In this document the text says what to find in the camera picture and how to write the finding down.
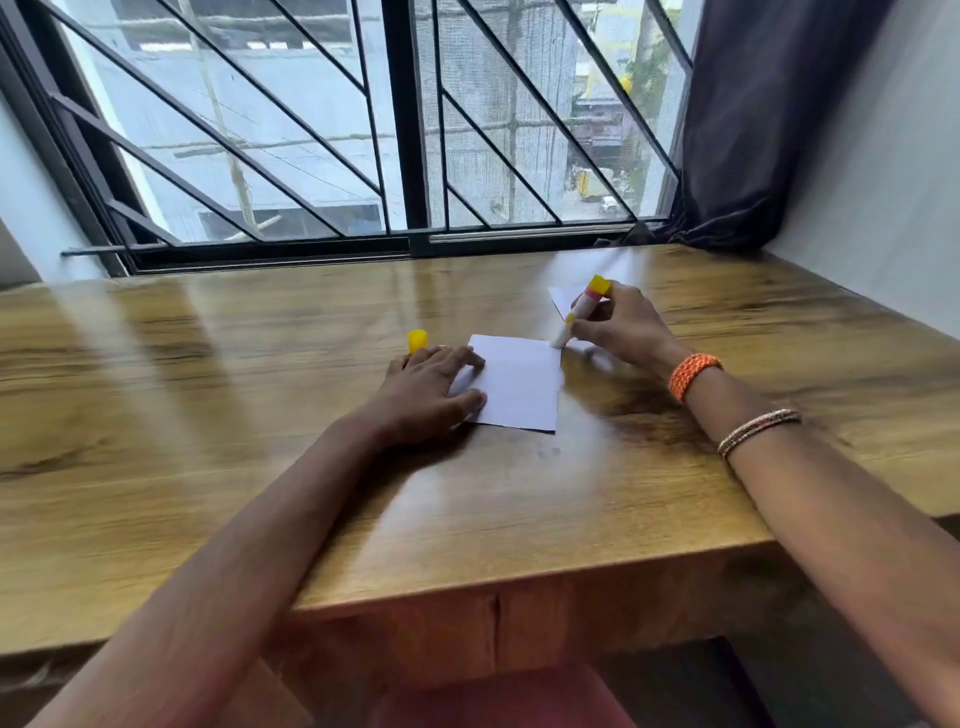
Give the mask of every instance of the beaded bracelet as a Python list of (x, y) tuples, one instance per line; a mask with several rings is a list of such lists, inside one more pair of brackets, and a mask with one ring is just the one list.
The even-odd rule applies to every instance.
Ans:
[(670, 380), (667, 382), (670, 394), (677, 398), (677, 401), (684, 401), (687, 387), (690, 386), (694, 377), (707, 367), (723, 369), (723, 364), (716, 356), (711, 356), (708, 353), (692, 353), (680, 362), (680, 365), (670, 375)]
[(778, 409), (774, 412), (767, 412), (765, 415), (754, 417), (748, 423), (744, 423), (727, 435), (717, 446), (717, 452), (726, 460), (736, 446), (746, 442), (754, 435), (758, 435), (763, 430), (784, 423), (798, 423), (800, 421), (800, 413), (795, 409)]

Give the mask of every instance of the yellow cap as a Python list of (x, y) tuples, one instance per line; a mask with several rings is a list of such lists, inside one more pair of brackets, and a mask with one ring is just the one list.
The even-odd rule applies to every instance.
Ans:
[(415, 328), (407, 334), (407, 344), (409, 353), (416, 353), (421, 349), (426, 349), (426, 331), (422, 328)]
[(598, 293), (601, 296), (606, 296), (607, 291), (610, 290), (610, 282), (605, 279), (603, 276), (594, 276), (590, 279), (590, 283), (587, 286), (593, 293)]

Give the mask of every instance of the forearm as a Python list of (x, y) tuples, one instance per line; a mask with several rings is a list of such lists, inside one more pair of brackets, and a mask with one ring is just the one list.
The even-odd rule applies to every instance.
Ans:
[[(717, 369), (685, 403), (719, 442), (776, 409)], [(730, 465), (771, 531), (900, 683), (944, 725), (960, 721), (960, 545), (931, 519), (800, 425), (750, 438)]]
[(197, 551), (36, 719), (194, 726), (226, 702), (376, 455), (344, 419)]

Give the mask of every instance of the wooden table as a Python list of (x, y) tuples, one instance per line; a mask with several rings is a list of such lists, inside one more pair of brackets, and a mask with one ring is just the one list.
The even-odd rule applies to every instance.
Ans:
[[(676, 246), (0, 295), (0, 655), (97, 643), (378, 386), (406, 331), (549, 338), (549, 285), (641, 286), (676, 332), (927, 513), (960, 511), (960, 343), (775, 261)], [(555, 435), (386, 463), (269, 655), (428, 685), (745, 628), (803, 580), (688, 414), (565, 352)]]

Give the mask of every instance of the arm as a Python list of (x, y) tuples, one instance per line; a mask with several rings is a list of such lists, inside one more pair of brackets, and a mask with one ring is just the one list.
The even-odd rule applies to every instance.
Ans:
[[(636, 288), (613, 285), (574, 335), (664, 382), (691, 351)], [(713, 442), (777, 409), (716, 368), (684, 403)], [(784, 548), (938, 725), (960, 726), (960, 544), (801, 425), (767, 429), (730, 465)]]
[(344, 500), (384, 448), (440, 434), (486, 397), (446, 396), (467, 347), (390, 365), (345, 416), (154, 592), (32, 728), (187, 728), (219, 713), (289, 608)]

